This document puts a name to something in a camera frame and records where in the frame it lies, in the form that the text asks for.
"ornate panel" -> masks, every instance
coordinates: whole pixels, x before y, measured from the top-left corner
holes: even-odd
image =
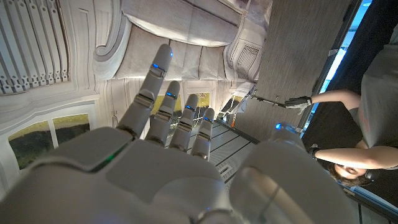
[[[0,94],[70,81],[56,0],[0,0]]]

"decorative molding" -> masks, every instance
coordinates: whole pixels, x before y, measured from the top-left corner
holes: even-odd
[[[122,63],[129,41],[131,23],[122,15],[120,0],[113,0],[113,19],[108,41],[94,51],[93,70],[101,80],[114,77]]]
[[[19,35],[15,37],[16,39],[14,38],[14,42],[22,44],[19,46],[20,51],[11,53],[7,50],[7,44],[0,40],[0,45],[5,44],[6,46],[6,48],[1,47],[0,49],[2,55],[2,59],[0,60],[0,72],[7,71],[3,60],[9,60],[11,62],[16,61],[14,60],[15,55],[20,52],[21,57],[24,58],[24,60],[21,60],[21,62],[23,62],[22,65],[27,71],[29,71],[29,75],[31,75],[31,77],[36,77],[36,83],[33,82],[33,85],[35,85],[34,87],[39,87],[30,88],[29,94],[0,96],[0,130],[9,127],[10,124],[19,123],[23,119],[34,116],[39,108],[54,104],[69,105],[70,103],[85,101],[84,99],[87,97],[96,96],[97,93],[95,92],[95,85],[97,82],[92,70],[92,52],[95,49],[96,37],[95,10],[93,2],[79,0],[32,0],[29,1],[29,4],[25,4],[24,0],[0,0],[0,2],[1,4],[4,2],[7,5],[11,5],[9,2],[12,2],[15,4],[15,7],[20,7],[18,9],[19,14],[17,14],[17,16],[21,20],[17,23],[16,19],[13,19],[11,23],[21,25],[19,28],[18,26],[14,26],[16,33],[22,31],[24,33],[24,37],[25,35],[29,36],[29,38],[23,39],[24,41],[20,41],[21,38]],[[42,18],[40,17],[40,14],[40,24],[35,25],[34,17],[30,17],[30,15],[32,15],[31,10],[35,10],[37,13],[39,13],[39,11],[40,13],[50,13],[46,20],[51,22],[52,27],[49,27],[50,24],[45,23],[44,20],[41,22]],[[85,15],[85,23],[82,22],[82,14]],[[5,22],[3,20],[4,14],[1,14],[0,16],[1,23]],[[55,46],[57,46],[55,50],[58,49],[58,52],[60,52],[60,54],[57,52],[58,63],[52,62],[52,59],[57,57],[52,57],[51,55],[51,53],[55,52],[51,51],[53,47],[49,47],[49,44],[47,43],[49,35],[38,35],[37,27],[40,26],[41,29],[46,32],[49,32],[49,29],[51,29],[53,42],[52,44],[49,42],[49,44],[55,44]],[[46,38],[42,44],[40,42],[42,41],[40,37]],[[60,37],[64,39],[63,44],[59,42]],[[49,54],[42,56],[42,50],[46,49],[46,46],[49,50]],[[50,56],[49,61],[44,60],[44,58],[47,57],[46,55]],[[51,67],[52,76],[50,76],[49,69]],[[44,78],[46,79],[46,82],[48,82],[48,77],[52,77],[55,83],[57,83],[59,77],[61,82],[56,85],[40,86],[40,81],[43,77],[42,72],[45,72]]]
[[[0,95],[67,82],[68,52],[55,0],[0,1]]]

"robotic hand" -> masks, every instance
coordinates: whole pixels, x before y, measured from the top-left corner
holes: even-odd
[[[298,98],[290,98],[289,100],[285,101],[285,106],[288,109],[292,108],[300,108],[298,114],[303,113],[303,111],[312,104],[311,97],[308,96],[301,96]]]
[[[187,154],[197,97],[189,96],[168,149],[179,92],[167,90],[145,140],[172,50],[162,45],[132,105],[114,128],[82,134],[37,159],[0,203],[0,223],[353,223],[346,197],[278,124],[234,176],[229,196],[208,162],[214,111]]]

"wooden panel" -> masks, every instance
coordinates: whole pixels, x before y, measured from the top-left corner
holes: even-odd
[[[217,166],[220,162],[223,162],[227,157],[234,154],[247,144],[249,144],[249,141],[239,136],[211,152],[209,161]]]
[[[350,0],[274,1],[260,66],[257,96],[279,102],[311,95]],[[298,125],[297,110],[249,100],[235,127],[262,141],[268,139],[276,123]]]
[[[361,206],[362,224],[389,224],[388,220],[374,211]]]
[[[228,173],[226,173],[222,178],[224,181],[228,180],[229,177],[231,177],[239,168],[243,160],[249,155],[249,153],[254,149],[255,144],[250,143],[241,150],[239,150],[237,153],[232,155],[230,158],[225,160],[224,162],[220,163],[217,166],[217,169],[220,169],[224,167],[225,165],[230,165],[232,167],[232,170],[230,170]]]

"woman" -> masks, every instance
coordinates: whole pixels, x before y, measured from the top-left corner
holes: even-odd
[[[397,34],[393,33],[392,42],[384,46],[365,72],[361,96],[333,90],[285,102],[286,108],[304,109],[313,103],[340,101],[351,113],[361,127],[363,140],[355,148],[325,149],[314,154],[334,163],[329,167],[331,176],[348,187],[367,184],[364,174],[369,169],[398,169]]]

